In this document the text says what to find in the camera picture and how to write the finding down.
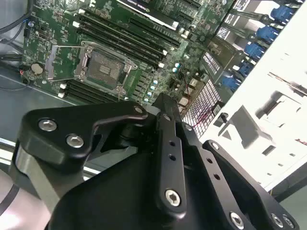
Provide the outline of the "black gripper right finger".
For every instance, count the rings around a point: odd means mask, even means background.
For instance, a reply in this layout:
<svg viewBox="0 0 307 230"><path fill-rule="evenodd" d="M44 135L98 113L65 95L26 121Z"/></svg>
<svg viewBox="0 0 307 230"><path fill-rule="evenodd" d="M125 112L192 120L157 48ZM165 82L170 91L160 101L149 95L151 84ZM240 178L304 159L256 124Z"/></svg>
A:
<svg viewBox="0 0 307 230"><path fill-rule="evenodd" d="M219 144L201 143L177 103L170 106L182 142L187 214L180 230L297 230L296 220Z"/></svg>

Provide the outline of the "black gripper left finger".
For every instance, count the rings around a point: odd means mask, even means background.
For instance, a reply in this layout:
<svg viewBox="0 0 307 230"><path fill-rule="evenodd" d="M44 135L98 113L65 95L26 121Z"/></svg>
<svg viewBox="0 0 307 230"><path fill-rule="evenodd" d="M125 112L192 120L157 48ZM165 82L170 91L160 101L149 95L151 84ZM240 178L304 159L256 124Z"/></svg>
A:
<svg viewBox="0 0 307 230"><path fill-rule="evenodd" d="M88 160L126 147L139 153L142 146L154 144L159 123L175 123L173 101L162 93L151 108L127 101L30 111L18 137L18 169L54 211L70 190L85 182Z"/></svg>

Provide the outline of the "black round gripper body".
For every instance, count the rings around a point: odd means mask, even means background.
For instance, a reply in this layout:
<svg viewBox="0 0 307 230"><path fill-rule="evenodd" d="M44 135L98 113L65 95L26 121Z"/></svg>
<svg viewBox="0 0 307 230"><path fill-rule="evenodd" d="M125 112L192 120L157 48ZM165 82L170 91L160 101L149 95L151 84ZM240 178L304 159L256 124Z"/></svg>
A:
<svg viewBox="0 0 307 230"><path fill-rule="evenodd" d="M214 157L186 124L161 121L154 144L70 190L50 230L221 230Z"/></svg>

